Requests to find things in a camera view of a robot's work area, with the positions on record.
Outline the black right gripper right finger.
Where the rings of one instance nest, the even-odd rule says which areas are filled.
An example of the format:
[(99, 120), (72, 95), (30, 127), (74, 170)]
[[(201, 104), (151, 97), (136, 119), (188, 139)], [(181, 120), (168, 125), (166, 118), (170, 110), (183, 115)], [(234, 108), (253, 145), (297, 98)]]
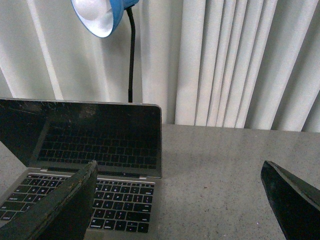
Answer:
[(272, 161), (260, 178), (270, 207), (287, 240), (320, 238), (320, 190)]

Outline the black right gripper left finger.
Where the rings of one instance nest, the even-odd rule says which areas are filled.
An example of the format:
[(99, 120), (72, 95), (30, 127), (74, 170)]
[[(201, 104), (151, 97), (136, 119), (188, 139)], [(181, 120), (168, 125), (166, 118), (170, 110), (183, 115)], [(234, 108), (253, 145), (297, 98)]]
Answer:
[(29, 210), (0, 228), (2, 240), (82, 240), (91, 215), (98, 174), (89, 162)]

